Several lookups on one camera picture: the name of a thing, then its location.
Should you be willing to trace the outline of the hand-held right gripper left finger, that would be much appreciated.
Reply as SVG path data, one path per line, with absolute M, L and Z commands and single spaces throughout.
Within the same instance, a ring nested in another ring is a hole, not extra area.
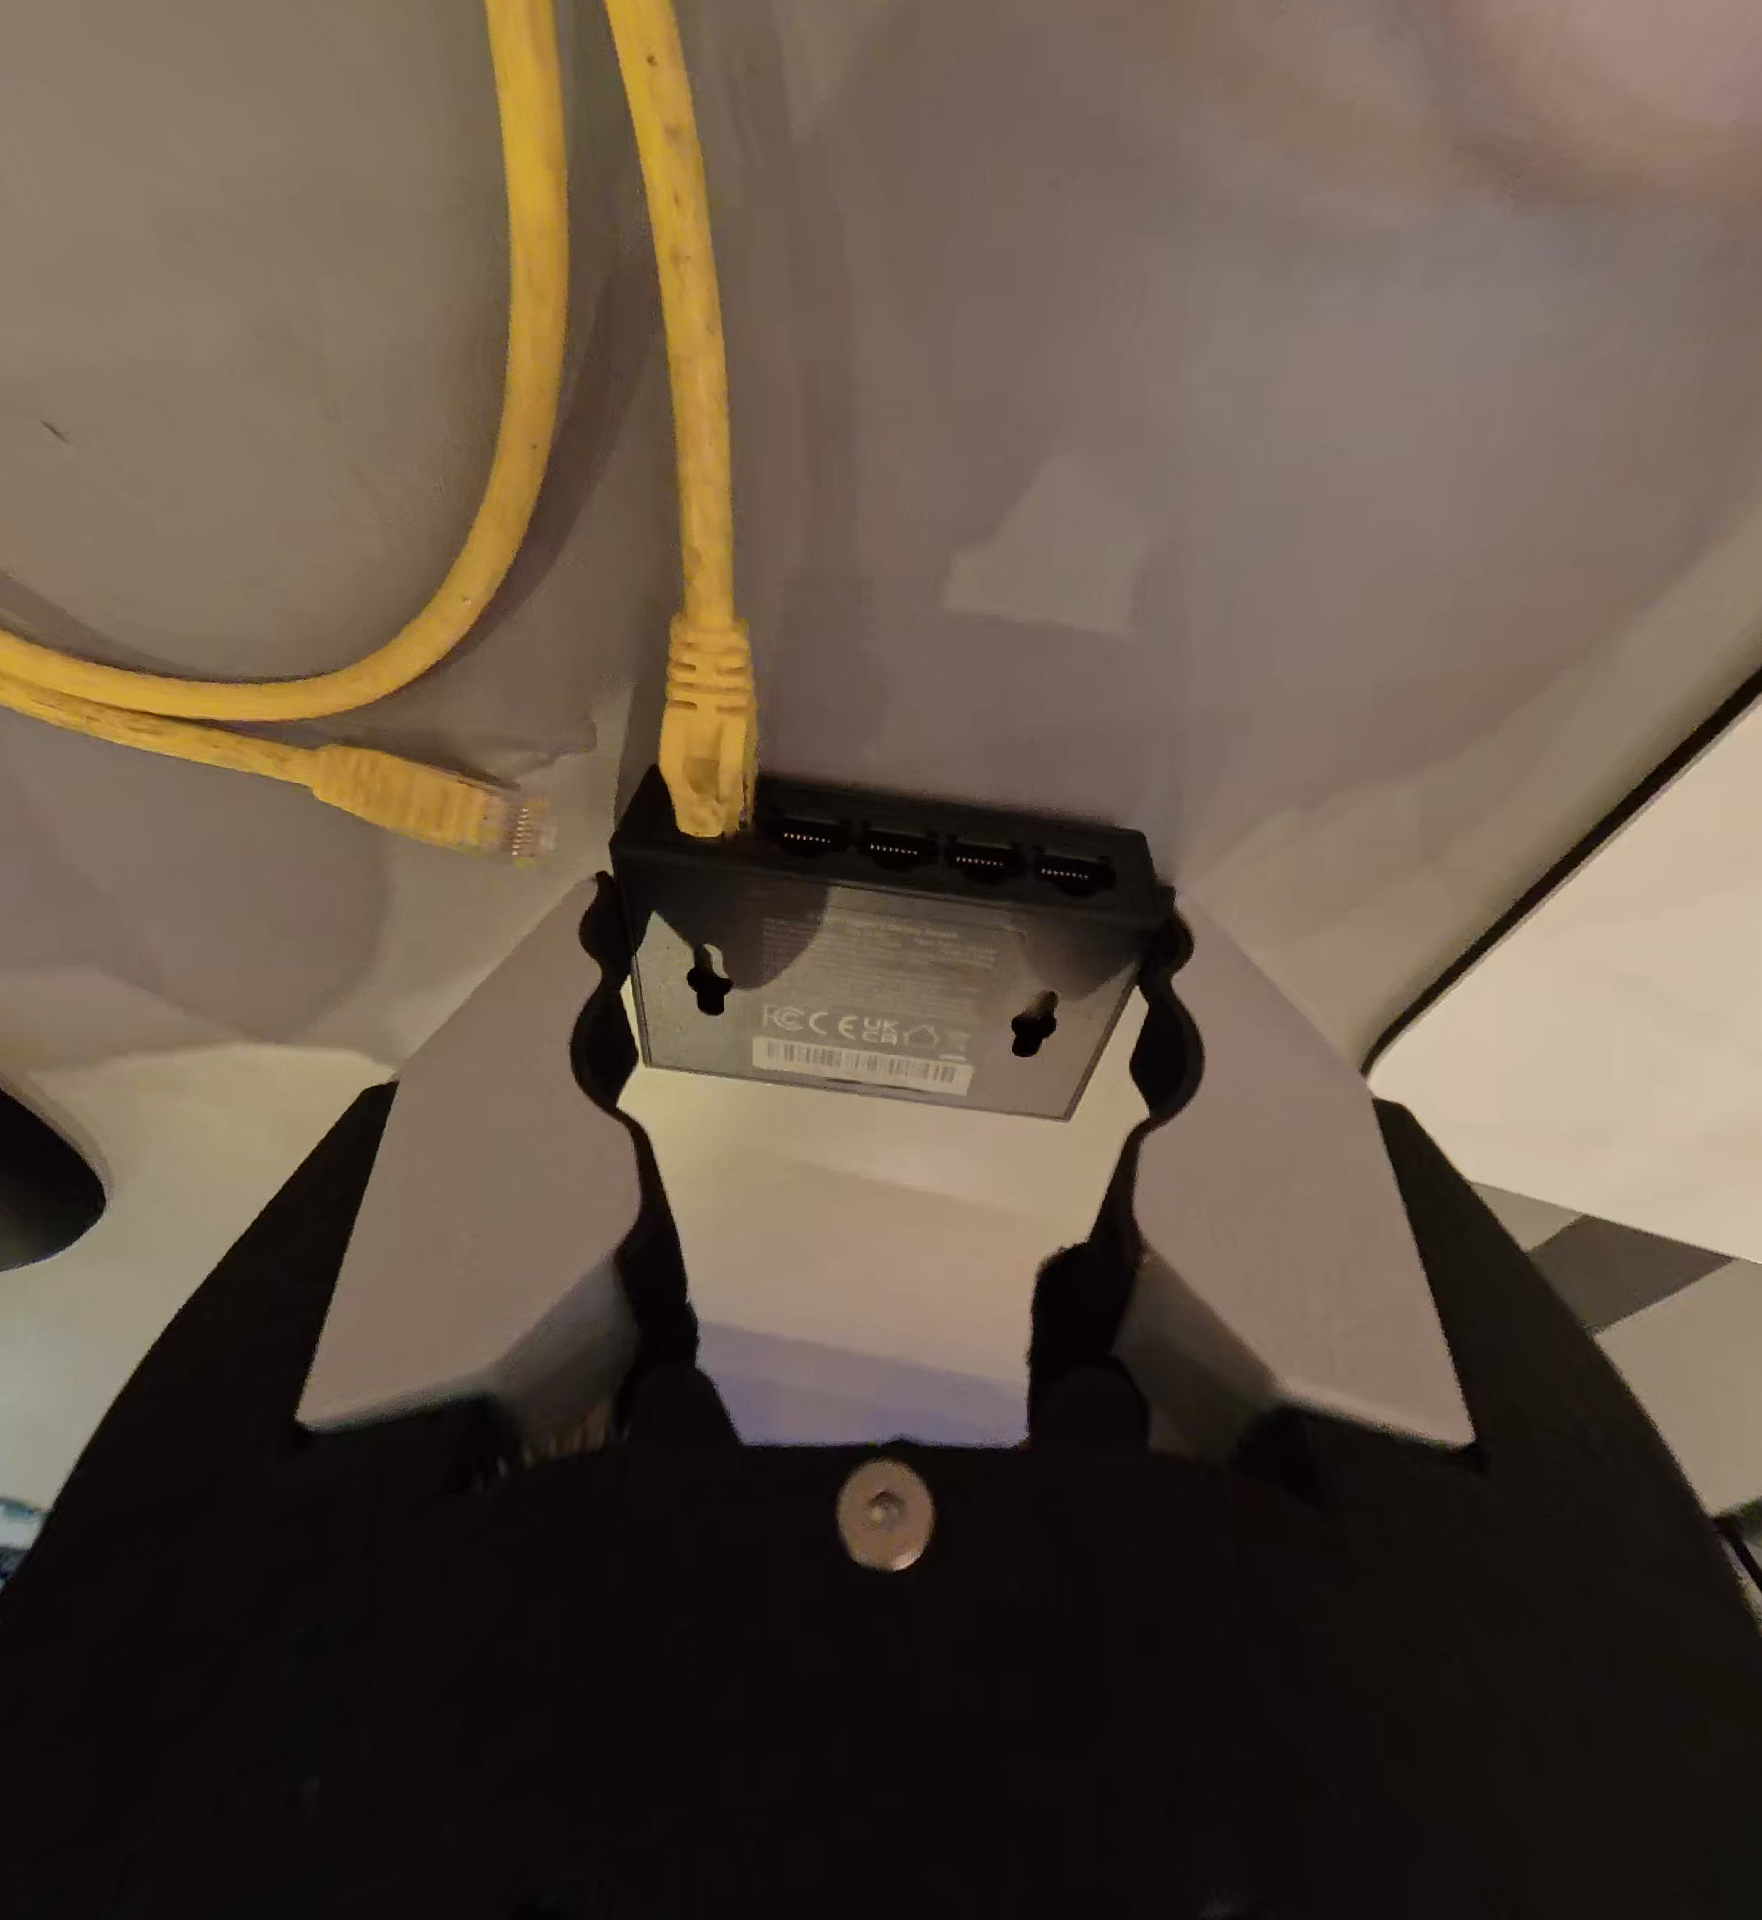
M 578 1428 L 699 1322 L 637 1069 L 611 878 L 575 888 L 404 1065 L 298 1419 L 457 1400 Z

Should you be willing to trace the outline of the black network switch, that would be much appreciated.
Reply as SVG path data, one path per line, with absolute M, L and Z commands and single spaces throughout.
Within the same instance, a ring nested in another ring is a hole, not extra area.
M 611 866 L 649 1067 L 1039 1122 L 1172 908 L 1132 829 L 786 778 L 709 842 L 649 774 Z

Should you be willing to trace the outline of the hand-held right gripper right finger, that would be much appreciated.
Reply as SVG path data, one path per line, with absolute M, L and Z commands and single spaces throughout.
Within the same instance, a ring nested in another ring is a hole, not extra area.
M 1196 904 L 1142 960 L 1143 1116 L 1084 1239 L 1039 1270 L 1029 1430 L 1133 1409 L 1166 1452 L 1287 1415 L 1436 1452 L 1469 1404 L 1359 1071 Z

